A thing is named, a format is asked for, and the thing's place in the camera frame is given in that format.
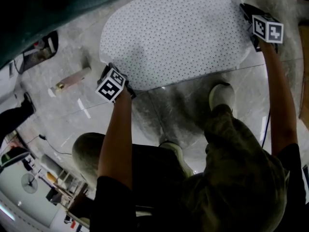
person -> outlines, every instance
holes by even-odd
[[[24,93],[24,101],[21,102],[20,107],[9,109],[0,114],[0,147],[5,136],[13,132],[17,127],[26,121],[31,115],[35,113],[35,107],[29,94]]]
[[[271,154],[233,117],[232,86],[219,84],[209,95],[206,168],[193,175],[177,145],[132,144],[131,98],[124,89],[106,135],[86,133],[73,145],[78,169],[97,187],[90,231],[297,231],[305,190],[294,102],[274,47],[262,40],[260,47],[268,73]]]

cable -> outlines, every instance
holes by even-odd
[[[267,124],[266,124],[266,128],[265,128],[264,139],[263,139],[263,142],[262,142],[262,148],[264,147],[264,143],[265,143],[265,140],[266,140],[269,119],[270,119],[270,110],[269,110],[269,113],[268,113],[268,119],[267,119]]]
[[[15,69],[16,69],[17,73],[21,75],[22,73],[20,73],[20,72],[18,71],[17,67],[16,67],[15,59],[13,59],[13,61],[14,61],[14,65],[15,65]]]
[[[34,139],[38,138],[39,136],[34,137],[32,140],[30,140],[26,145],[30,144]]]
[[[41,138],[41,139],[43,139],[43,140],[45,140],[45,141],[49,144],[49,146],[50,146],[55,152],[57,152],[58,154],[61,154],[61,155],[72,155],[71,153],[62,153],[62,152],[59,152],[58,150],[56,150],[56,149],[55,149],[54,147],[52,147],[51,144],[47,141],[46,137],[43,136],[43,135],[41,135],[41,134],[39,134],[38,136],[34,137],[32,140],[30,140],[28,143],[26,143],[26,145],[29,144],[29,143],[31,143],[34,139],[36,139],[36,138],[38,138],[38,137]]]
[[[56,150],[54,147],[51,146],[51,144],[47,141],[46,139],[46,142],[49,144],[49,146],[55,151],[57,152],[58,154],[61,154],[61,155],[72,155],[71,153],[62,153],[62,152],[59,152],[58,150]]]

floor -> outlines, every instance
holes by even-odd
[[[22,100],[22,91],[27,90],[37,108],[36,114],[18,128],[25,142],[30,142],[38,134],[42,134],[58,151],[70,153],[74,141],[81,134],[106,132],[113,105],[106,103],[94,92],[104,68],[98,58],[99,41],[108,18],[130,1],[132,0],[118,0],[59,28],[60,42],[56,56],[21,76],[20,85],[16,88],[17,96]],[[297,25],[302,19],[309,19],[309,3],[302,0],[244,1],[269,11],[284,24],[284,43],[279,47],[279,55],[299,115],[303,54]],[[85,55],[88,56],[92,72],[80,83],[56,98],[51,98],[48,88],[80,70],[81,59]],[[261,142],[269,111],[264,63],[262,54],[256,53],[252,48],[236,70],[139,93],[133,101],[133,143],[159,145],[164,140],[176,142],[182,147],[188,165],[195,173],[202,172],[206,165],[207,141],[202,128],[210,112],[208,93],[220,81],[232,84],[236,92],[237,118],[243,121]],[[306,164],[309,163],[309,132],[300,120],[297,120],[297,132],[302,163]],[[61,166],[71,169],[79,176],[71,156],[57,154],[46,141],[35,138],[29,143],[29,148],[38,157],[42,154],[49,155]],[[270,132],[264,148],[270,151]]]

perforated surface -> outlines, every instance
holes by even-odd
[[[134,0],[106,23],[100,52],[137,90],[236,68],[250,39],[232,0]]]

fiducial marker cube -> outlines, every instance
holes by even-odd
[[[96,93],[107,102],[113,102],[125,86],[125,78],[114,68],[106,74],[99,84]]]
[[[268,43],[283,42],[283,24],[268,15],[252,15],[253,34]]]

